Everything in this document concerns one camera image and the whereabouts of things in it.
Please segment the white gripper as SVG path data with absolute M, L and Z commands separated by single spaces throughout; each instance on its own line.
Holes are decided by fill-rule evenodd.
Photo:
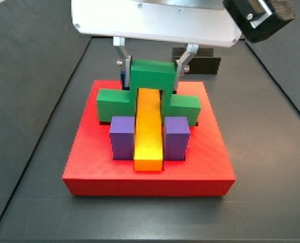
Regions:
M 187 44 L 186 51 L 175 61 L 174 88 L 178 88 L 198 45 L 230 47 L 240 36 L 224 9 L 196 9 L 135 0 L 71 0 L 71 16 L 80 33 L 112 36 L 112 46 L 119 56 L 116 65 L 126 72 L 124 89 L 130 88 L 132 61 L 124 38 Z

